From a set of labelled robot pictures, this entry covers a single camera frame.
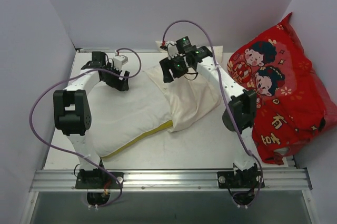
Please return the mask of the white pillow yellow edge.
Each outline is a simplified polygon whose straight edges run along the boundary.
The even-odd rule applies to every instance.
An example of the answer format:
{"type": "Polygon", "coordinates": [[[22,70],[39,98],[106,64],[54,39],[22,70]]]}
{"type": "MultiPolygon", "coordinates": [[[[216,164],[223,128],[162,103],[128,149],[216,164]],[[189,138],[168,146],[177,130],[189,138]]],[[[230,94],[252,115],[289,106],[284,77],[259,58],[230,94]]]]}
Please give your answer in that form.
{"type": "Polygon", "coordinates": [[[101,158],[172,126],[169,102],[145,72],[130,79],[129,87],[120,92],[99,83],[88,95],[92,125],[86,136],[101,158]]]}

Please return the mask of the cream pillowcase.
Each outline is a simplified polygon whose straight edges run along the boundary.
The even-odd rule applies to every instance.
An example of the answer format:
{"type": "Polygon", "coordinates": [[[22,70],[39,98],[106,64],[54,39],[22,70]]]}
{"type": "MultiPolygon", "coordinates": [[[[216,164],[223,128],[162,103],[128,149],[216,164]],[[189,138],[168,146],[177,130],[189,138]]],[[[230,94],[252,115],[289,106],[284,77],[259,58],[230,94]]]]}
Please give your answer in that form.
{"type": "Polygon", "coordinates": [[[164,83],[159,65],[145,70],[145,73],[168,100],[172,121],[168,129],[170,133],[187,129],[222,101],[219,90],[200,74],[194,80],[181,77],[164,83]]]}

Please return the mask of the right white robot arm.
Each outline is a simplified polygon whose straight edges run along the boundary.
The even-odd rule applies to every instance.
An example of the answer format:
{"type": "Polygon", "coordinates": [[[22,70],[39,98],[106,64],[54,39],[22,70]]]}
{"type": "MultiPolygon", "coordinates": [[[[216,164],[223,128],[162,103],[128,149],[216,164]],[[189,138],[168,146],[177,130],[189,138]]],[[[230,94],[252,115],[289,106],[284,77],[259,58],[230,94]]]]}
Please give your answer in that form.
{"type": "Polygon", "coordinates": [[[226,73],[218,63],[212,46],[179,48],[177,43],[167,43],[160,48],[167,53],[167,58],[160,61],[165,83],[173,82],[192,69],[220,91],[225,104],[223,123],[227,129],[236,132],[240,142],[239,153],[233,163],[233,179],[238,186],[245,187],[252,181],[251,171],[260,164],[251,145],[242,137],[243,131],[254,124],[255,92],[240,86],[226,73]]]}

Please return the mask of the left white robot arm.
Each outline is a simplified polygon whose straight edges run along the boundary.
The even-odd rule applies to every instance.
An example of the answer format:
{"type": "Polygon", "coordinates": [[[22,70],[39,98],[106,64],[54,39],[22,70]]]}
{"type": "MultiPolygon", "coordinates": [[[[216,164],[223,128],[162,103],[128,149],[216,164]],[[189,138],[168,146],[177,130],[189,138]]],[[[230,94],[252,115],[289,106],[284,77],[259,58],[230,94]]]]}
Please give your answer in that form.
{"type": "Polygon", "coordinates": [[[53,93],[53,108],[55,127],[71,142],[75,153],[84,156],[80,158],[80,171],[77,175],[82,183],[100,188],[109,180],[109,175],[97,168],[101,158],[87,141],[86,133],[92,124],[92,115],[88,103],[88,94],[99,82],[118,91],[127,91],[129,71],[122,73],[122,67],[128,62],[125,55],[116,54],[109,59],[104,52],[92,52],[91,60],[81,67],[83,74],[72,81],[65,89],[53,93]]]}

